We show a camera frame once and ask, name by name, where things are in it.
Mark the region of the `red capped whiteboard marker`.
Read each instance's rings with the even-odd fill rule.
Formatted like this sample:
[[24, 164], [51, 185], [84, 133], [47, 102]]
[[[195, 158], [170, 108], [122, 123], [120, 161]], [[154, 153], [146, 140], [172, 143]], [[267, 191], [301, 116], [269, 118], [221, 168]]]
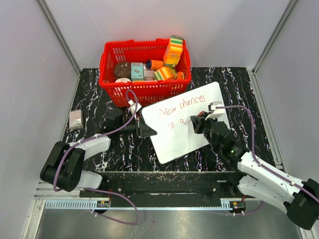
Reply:
[[195, 119], [197, 119], [197, 118], [204, 117], [204, 116], [206, 116], [206, 115], [207, 115], [207, 112], [201, 111], [201, 112], [198, 113], [197, 115], [190, 116], [189, 119], [187, 119], [187, 120], [184, 122], [184, 124], [189, 123], [189, 122], [191, 122], [191, 121], [193, 121], [193, 120], [195, 120]]

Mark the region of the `white whiteboard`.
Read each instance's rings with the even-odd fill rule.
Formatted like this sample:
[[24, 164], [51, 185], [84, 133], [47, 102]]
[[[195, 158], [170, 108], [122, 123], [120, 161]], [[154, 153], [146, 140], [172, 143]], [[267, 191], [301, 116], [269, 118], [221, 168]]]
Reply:
[[151, 136], [160, 164], [166, 164], [208, 145], [203, 134], [194, 133], [190, 116], [208, 111], [212, 102], [223, 102], [218, 82], [209, 83], [142, 109], [147, 126], [157, 132]]

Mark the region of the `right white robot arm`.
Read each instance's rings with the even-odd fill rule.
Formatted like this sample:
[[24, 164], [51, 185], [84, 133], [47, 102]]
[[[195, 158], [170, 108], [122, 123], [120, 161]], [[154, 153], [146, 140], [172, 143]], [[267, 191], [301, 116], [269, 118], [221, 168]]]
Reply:
[[293, 177], [255, 156], [239, 144], [222, 121], [208, 119], [206, 112], [191, 116], [196, 134], [202, 134], [235, 176], [227, 184], [232, 197], [252, 196], [284, 212], [298, 227], [311, 230], [319, 219], [319, 184]]

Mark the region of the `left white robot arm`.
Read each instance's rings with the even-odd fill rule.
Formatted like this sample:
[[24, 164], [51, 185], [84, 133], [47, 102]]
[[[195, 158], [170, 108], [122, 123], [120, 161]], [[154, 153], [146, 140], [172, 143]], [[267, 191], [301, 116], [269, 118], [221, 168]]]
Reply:
[[145, 123], [141, 114], [137, 114], [125, 125], [123, 112], [120, 109], [112, 110], [92, 140], [55, 143], [41, 170], [40, 180], [66, 192], [90, 188], [97, 197], [103, 197], [108, 191], [107, 183], [102, 181], [102, 175], [83, 170], [83, 164], [90, 157], [109, 150], [123, 133], [135, 133], [139, 138], [157, 135], [157, 132]]

